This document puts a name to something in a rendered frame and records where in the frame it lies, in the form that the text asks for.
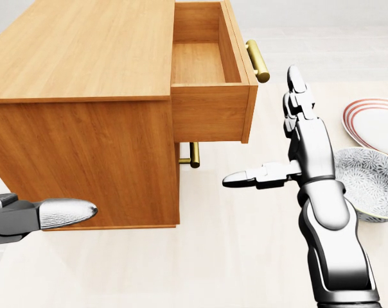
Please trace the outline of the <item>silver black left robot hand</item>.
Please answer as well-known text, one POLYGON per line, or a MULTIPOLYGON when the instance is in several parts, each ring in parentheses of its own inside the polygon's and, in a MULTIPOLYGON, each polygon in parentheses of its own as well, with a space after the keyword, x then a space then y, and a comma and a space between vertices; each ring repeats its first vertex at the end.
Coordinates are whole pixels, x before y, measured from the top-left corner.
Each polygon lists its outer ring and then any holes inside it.
POLYGON ((0 244, 20 241, 33 231, 80 223, 97 212, 97 206, 86 200, 52 198, 30 202, 18 199, 15 193, 0 194, 0 244))

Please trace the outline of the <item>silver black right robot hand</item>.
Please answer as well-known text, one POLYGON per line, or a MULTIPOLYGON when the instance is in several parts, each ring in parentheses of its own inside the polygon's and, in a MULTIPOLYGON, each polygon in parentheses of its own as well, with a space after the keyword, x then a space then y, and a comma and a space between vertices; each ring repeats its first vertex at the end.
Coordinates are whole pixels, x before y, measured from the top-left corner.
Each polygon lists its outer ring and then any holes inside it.
POLYGON ((289 163, 264 163, 257 169, 226 176, 222 185, 229 188, 271 189, 295 180, 299 185, 335 178, 333 150, 323 120, 313 111, 315 100, 296 65, 287 71, 288 92, 283 96, 283 129, 290 139, 289 163))

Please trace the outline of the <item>wooden cabinet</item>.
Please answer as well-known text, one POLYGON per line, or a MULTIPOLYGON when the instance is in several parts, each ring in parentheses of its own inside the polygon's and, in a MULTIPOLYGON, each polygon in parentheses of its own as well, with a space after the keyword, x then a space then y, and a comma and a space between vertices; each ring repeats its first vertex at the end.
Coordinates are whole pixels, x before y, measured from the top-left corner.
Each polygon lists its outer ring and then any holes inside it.
POLYGON ((78 198, 84 229, 179 223, 175 0, 34 0, 0 34, 0 178, 78 198))

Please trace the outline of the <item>open wooden drawer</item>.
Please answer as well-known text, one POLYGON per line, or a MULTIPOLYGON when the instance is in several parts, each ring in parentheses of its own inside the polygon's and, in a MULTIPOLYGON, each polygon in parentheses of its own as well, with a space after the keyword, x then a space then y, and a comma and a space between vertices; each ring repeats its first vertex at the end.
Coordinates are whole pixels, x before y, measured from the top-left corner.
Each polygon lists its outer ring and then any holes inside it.
POLYGON ((249 140, 258 81, 229 0, 175 4, 175 142, 249 140))

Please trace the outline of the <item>grey patterned bowl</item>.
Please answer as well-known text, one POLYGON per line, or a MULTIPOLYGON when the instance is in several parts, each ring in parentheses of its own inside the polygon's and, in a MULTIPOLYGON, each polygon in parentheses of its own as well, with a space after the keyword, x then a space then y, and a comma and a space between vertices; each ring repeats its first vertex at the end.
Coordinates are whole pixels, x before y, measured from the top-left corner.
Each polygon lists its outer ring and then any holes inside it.
POLYGON ((388 155, 367 148, 344 148, 334 153, 337 180, 358 218, 388 222, 388 155))

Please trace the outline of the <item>white plate with red rings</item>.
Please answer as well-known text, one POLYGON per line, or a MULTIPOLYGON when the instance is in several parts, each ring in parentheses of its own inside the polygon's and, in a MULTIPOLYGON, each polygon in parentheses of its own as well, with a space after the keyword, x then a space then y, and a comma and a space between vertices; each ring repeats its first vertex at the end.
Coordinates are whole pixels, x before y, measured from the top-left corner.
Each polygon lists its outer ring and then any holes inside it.
POLYGON ((388 155, 388 99, 362 98, 342 111, 342 125, 359 145, 388 155))

